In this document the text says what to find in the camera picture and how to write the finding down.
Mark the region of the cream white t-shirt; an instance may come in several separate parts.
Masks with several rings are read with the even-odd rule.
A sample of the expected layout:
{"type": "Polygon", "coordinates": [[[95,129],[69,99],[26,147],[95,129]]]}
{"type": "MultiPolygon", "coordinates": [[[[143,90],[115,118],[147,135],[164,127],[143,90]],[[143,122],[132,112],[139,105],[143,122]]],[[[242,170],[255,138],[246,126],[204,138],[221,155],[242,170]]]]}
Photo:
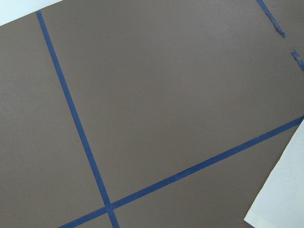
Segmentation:
{"type": "Polygon", "coordinates": [[[244,221],[255,228],[304,226],[304,124],[301,123],[244,221]]]}

